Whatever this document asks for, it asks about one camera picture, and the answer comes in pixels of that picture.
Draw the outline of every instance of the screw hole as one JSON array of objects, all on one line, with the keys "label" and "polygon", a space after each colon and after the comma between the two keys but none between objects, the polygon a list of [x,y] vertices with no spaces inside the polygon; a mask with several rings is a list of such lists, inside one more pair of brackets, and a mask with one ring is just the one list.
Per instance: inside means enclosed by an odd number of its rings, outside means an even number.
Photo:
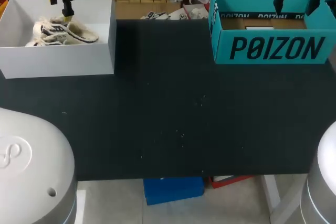
[{"label": "screw hole", "polygon": [[56,191],[53,188],[49,188],[47,190],[47,193],[49,194],[50,197],[55,197],[56,196]]}]

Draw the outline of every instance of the blue box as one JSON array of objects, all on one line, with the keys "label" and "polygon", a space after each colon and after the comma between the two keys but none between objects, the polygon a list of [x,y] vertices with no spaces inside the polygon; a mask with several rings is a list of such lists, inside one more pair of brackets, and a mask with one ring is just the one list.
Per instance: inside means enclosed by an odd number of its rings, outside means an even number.
[{"label": "blue box", "polygon": [[[336,20],[324,0],[309,17],[309,0],[211,0],[209,27],[217,64],[323,64],[336,43]],[[307,29],[223,30],[221,17],[303,19]]]},{"label": "blue box", "polygon": [[201,177],[146,178],[143,180],[147,205],[201,196],[204,184]]}]

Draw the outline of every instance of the poizon box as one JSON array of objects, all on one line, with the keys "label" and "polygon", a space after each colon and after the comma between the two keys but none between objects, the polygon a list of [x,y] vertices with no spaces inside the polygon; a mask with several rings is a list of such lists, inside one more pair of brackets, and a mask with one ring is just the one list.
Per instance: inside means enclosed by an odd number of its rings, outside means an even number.
[{"label": "poizon box", "polygon": [[209,27],[217,64],[323,64],[336,43],[336,20],[324,0],[211,0]]}]

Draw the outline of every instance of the white box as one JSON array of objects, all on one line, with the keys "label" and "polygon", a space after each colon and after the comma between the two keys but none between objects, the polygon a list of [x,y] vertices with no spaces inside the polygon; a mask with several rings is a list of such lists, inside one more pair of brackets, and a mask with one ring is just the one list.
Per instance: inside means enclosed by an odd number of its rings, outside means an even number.
[{"label": "white box", "polygon": [[99,35],[94,44],[25,47],[40,17],[62,14],[62,0],[10,0],[0,19],[0,69],[8,78],[114,73],[114,0],[74,0],[74,18]]}]

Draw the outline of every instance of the white table leg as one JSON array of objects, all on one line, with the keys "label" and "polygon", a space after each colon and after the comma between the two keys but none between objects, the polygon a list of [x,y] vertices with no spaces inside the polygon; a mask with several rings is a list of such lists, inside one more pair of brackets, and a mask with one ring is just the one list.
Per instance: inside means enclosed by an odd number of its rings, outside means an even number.
[{"label": "white table leg", "polygon": [[285,224],[288,218],[300,205],[302,187],[306,181],[307,174],[302,174],[289,188],[286,195],[280,200],[278,188],[274,175],[264,175],[262,184],[270,210],[271,224]]}]

